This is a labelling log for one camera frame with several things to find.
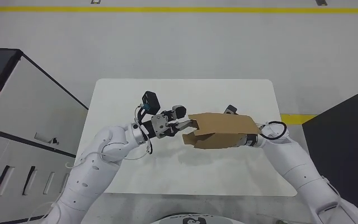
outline white tabletop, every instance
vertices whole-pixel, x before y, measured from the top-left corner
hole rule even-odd
[[[102,79],[96,83],[77,157],[105,126],[133,122],[145,91],[157,94],[161,110],[183,105],[187,114],[223,113],[229,104],[255,122],[280,120],[269,80]],[[123,161],[107,193],[294,196],[295,189],[271,166],[259,148],[200,150],[182,136],[152,139],[153,154]],[[145,152],[145,145],[128,158]]]

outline cardboard box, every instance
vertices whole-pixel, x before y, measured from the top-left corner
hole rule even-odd
[[[183,134],[184,144],[194,148],[221,149],[233,147],[246,134],[261,133],[250,116],[203,113],[189,115],[197,130]]]

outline yellow floor stripe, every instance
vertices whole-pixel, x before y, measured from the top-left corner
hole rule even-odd
[[[313,114],[281,114],[281,120],[287,125],[303,124],[317,115]]]
[[[164,13],[293,13],[357,14],[358,8],[252,8],[252,7],[73,7],[2,6],[0,12],[164,12]]]

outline white cabinet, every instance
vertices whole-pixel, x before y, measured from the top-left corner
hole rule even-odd
[[[85,107],[24,57],[0,92],[1,132],[74,155],[86,115]]]
[[[56,200],[87,111],[22,51],[0,49],[0,223],[20,223]]]

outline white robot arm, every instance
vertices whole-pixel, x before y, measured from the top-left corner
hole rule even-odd
[[[144,105],[138,112],[138,119],[134,123],[125,127],[107,127],[96,134],[92,143],[72,168],[63,194],[53,204],[53,209],[42,224],[79,224],[92,203],[110,185],[122,160],[132,149],[147,141],[151,147],[151,138],[174,136],[178,131],[191,126],[191,121],[173,122],[185,116],[186,109],[183,106],[174,106],[172,110],[156,115],[160,107],[151,111],[153,108],[148,108],[148,105],[155,105],[151,99],[153,98],[143,98]],[[148,114],[154,115],[151,120],[144,123],[142,123],[145,114],[142,111],[143,108]],[[141,125],[146,128],[148,134],[143,132]],[[280,125],[268,127],[262,128],[262,134],[266,137],[270,136],[271,140],[261,135],[248,134],[236,146],[262,148],[276,171],[296,189],[298,195],[305,201],[314,223],[358,224],[358,209],[341,199],[329,186],[327,179],[320,176],[306,151],[289,138],[286,128],[282,129]],[[234,220],[223,222],[229,219],[209,215],[201,217],[198,214],[166,218],[160,223],[183,223],[185,218],[191,219],[192,223],[200,223],[196,221],[199,218],[205,219],[206,223],[241,223]]]
[[[273,138],[279,133],[282,137],[268,140],[256,135],[256,140],[248,142],[262,148],[275,170],[289,182],[305,201],[314,223],[358,223],[358,209],[342,199],[328,180],[322,177],[308,153],[289,137],[288,130],[273,124],[262,129],[263,136]]]
[[[124,128],[100,130],[72,168],[57,206],[42,223],[79,224],[93,202],[110,185],[122,160],[144,142],[135,123]]]

